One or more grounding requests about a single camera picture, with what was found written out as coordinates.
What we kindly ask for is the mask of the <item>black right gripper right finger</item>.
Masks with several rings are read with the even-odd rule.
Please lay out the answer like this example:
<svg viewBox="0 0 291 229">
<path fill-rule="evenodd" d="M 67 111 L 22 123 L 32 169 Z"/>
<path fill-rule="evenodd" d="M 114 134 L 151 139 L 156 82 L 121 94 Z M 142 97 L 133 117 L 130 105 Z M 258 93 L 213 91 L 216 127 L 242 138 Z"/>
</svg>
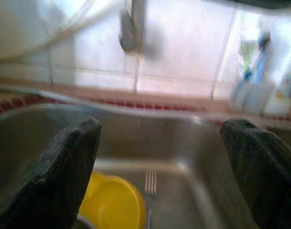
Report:
<svg viewBox="0 0 291 229">
<path fill-rule="evenodd" d="M 291 229 L 291 148 L 245 119 L 229 119 L 220 134 L 239 189 L 261 229 Z"/>
</svg>

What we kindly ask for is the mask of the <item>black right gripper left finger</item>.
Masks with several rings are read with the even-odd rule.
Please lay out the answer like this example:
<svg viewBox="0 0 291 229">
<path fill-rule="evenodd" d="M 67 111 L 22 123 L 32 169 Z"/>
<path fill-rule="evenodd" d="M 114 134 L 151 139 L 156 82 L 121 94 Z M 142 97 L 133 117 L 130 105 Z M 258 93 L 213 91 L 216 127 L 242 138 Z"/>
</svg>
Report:
<svg viewBox="0 0 291 229">
<path fill-rule="evenodd" d="M 86 193 L 100 143 L 93 117 L 61 130 L 0 193 L 0 229 L 70 229 Z"/>
</svg>

